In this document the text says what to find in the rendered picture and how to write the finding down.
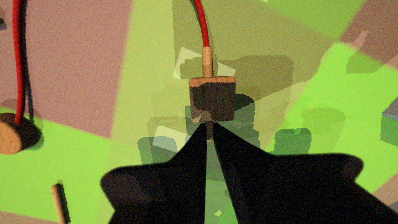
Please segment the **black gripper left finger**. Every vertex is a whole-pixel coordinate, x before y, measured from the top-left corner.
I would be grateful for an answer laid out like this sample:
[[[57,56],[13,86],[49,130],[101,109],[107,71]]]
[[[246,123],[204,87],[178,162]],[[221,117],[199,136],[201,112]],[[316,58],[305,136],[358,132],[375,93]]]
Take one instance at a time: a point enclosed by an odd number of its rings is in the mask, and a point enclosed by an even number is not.
[[[191,223],[205,224],[207,132],[201,123],[167,162],[114,168],[100,185],[116,211],[119,204],[186,200]]]

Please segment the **round wooden button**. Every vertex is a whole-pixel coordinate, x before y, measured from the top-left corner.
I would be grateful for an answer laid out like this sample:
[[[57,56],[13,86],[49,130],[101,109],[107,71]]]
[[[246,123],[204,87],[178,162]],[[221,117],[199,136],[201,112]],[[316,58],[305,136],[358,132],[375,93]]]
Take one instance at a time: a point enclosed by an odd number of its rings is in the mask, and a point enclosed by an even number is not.
[[[15,123],[14,113],[0,113],[0,154],[8,155],[34,146],[39,140],[36,127],[23,117]]]

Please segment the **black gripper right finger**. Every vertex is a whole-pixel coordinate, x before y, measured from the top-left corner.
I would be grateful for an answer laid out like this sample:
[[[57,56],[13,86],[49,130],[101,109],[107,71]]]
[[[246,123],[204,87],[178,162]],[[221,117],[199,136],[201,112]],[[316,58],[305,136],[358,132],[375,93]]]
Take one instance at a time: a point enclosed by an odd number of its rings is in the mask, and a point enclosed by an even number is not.
[[[213,140],[238,224],[264,224],[276,184],[350,178],[365,162],[348,153],[270,154],[213,122]]]

